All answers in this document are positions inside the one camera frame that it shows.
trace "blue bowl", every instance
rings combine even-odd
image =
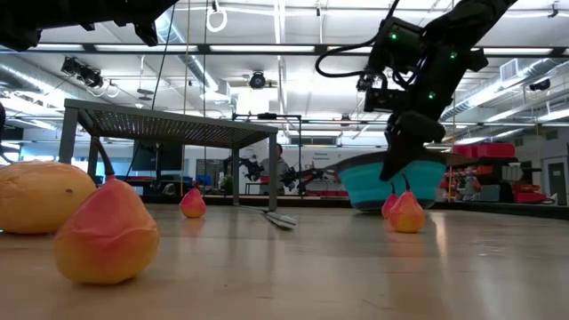
[[[352,206],[362,211],[378,211],[389,195],[393,182],[398,195],[405,192],[405,179],[419,204],[427,209],[435,203],[438,186],[446,171],[443,155],[427,153],[408,164],[391,181],[380,180],[386,151],[355,156],[336,164],[336,171],[349,193]]]

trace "security camera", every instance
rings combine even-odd
[[[263,75],[262,71],[255,71],[252,73],[251,80],[249,81],[249,85],[254,90],[260,90],[265,87],[267,84],[267,79]]]

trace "cable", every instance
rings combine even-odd
[[[170,34],[172,33],[172,26],[174,24],[173,21],[174,21],[175,12],[176,12],[176,4],[172,8],[172,15],[170,17],[170,27],[168,27],[168,37],[166,38],[166,43],[164,44],[164,54],[162,55],[162,63],[160,64],[160,70],[158,70],[158,77],[156,78],[156,89],[154,90],[154,97],[152,97],[152,108],[151,108],[152,110],[154,110],[154,105],[156,104],[156,96],[158,95],[156,91],[158,90],[158,86],[160,85],[160,77],[162,77],[162,71],[164,70],[164,60],[166,58],[166,53],[168,51],[168,43],[170,43]],[[131,173],[132,165],[134,164],[134,159],[136,159],[136,155],[139,153],[140,145],[141,143],[139,143],[136,146],[136,149],[134,150],[134,155],[132,155],[131,165],[129,165],[128,171],[124,176],[125,181],[128,179],[128,175]]]
[[[389,8],[389,12],[388,15],[385,17],[385,20],[391,18],[393,16],[393,13],[395,12],[395,9],[397,8],[397,6],[399,5],[399,1],[400,0],[395,0],[395,2],[391,5],[391,8]],[[375,42],[376,36],[374,36],[373,38],[361,43],[361,44],[352,44],[352,45],[346,45],[340,48],[334,48],[331,49],[330,51],[322,54],[320,57],[318,57],[317,59],[317,63],[315,65],[315,68],[317,70],[317,73],[320,74],[320,76],[325,76],[325,77],[329,77],[329,78],[340,78],[340,77],[350,77],[350,76],[363,76],[365,74],[367,74],[366,71],[362,70],[362,71],[353,71],[353,72],[346,72],[346,73],[339,73],[339,74],[331,74],[331,73],[327,73],[324,72],[321,68],[320,68],[320,63],[322,63],[322,60],[324,60],[326,57],[332,56],[336,53],[340,53],[340,52],[346,52],[346,51],[350,51],[350,50],[355,50],[355,49],[359,49],[359,48],[363,48],[366,46],[369,46],[371,44],[373,44]]]

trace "black robotic arm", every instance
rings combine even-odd
[[[0,0],[0,44],[16,51],[37,46],[42,31],[114,21],[134,25],[149,46],[158,44],[154,21],[178,0]]]
[[[440,142],[445,128],[438,123],[467,70],[479,71],[488,61],[473,47],[517,0],[462,0],[450,12],[421,28],[392,16],[381,22],[370,41],[330,50],[317,61],[322,76],[360,76],[357,89],[365,92],[364,111],[391,112],[385,136],[389,144],[381,180],[390,180],[427,151],[425,143]],[[363,71],[331,75],[319,64],[337,52],[374,44]],[[388,89],[386,68],[403,90]],[[374,88],[376,80],[381,88]]]

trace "ceiling light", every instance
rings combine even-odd
[[[484,54],[495,54],[495,55],[511,55],[511,54],[541,55],[541,54],[550,54],[552,51],[553,51],[552,48],[484,48]]]
[[[339,46],[329,46],[328,51],[338,49],[338,48],[340,48],[340,47]],[[348,50],[348,51],[345,51],[342,53],[371,53],[371,52],[372,52],[372,47],[363,47],[363,48]]]
[[[540,116],[538,121],[551,121],[569,116],[569,109],[554,111],[545,116]]]
[[[508,137],[509,135],[512,135],[514,133],[518,133],[521,132],[524,129],[516,129],[516,130],[510,130],[508,132],[504,132],[504,133],[500,133],[498,135],[496,135],[494,138],[504,138],[504,137]]]
[[[465,138],[465,139],[456,141],[456,144],[462,146],[462,145],[477,143],[479,141],[486,140],[486,139],[488,139],[488,137]]]
[[[529,124],[529,123],[524,123],[524,124],[521,124],[521,123],[517,123],[517,124],[512,124],[512,123],[489,123],[489,124],[488,124],[488,123],[486,123],[486,124],[484,124],[484,125],[487,125],[487,126],[527,126],[527,127],[535,126],[535,124]]]
[[[231,100],[231,98],[225,94],[217,92],[206,92],[205,94],[200,94],[199,97],[205,100],[205,102],[227,102]]]
[[[149,47],[145,44],[96,44],[98,52],[164,52],[165,44]],[[197,45],[168,44],[168,52],[197,52]]]
[[[314,52],[314,45],[210,45],[212,52]]]
[[[53,125],[48,124],[48,123],[43,122],[43,121],[39,121],[39,120],[24,121],[24,120],[19,120],[19,119],[13,119],[12,121],[19,122],[21,124],[34,125],[38,128],[47,129],[47,130],[55,130],[56,129]]]
[[[15,148],[20,150],[20,145],[17,145],[15,143],[2,142],[2,147]]]
[[[29,48],[30,51],[84,51],[81,44],[38,44],[37,47]]]
[[[514,115],[515,113],[516,113],[516,111],[514,111],[514,110],[504,111],[504,112],[501,112],[501,113],[497,114],[496,116],[491,116],[491,117],[489,117],[486,121],[487,121],[487,122],[498,121],[498,120],[507,118],[507,117],[509,117],[509,116],[512,116],[512,115]]]

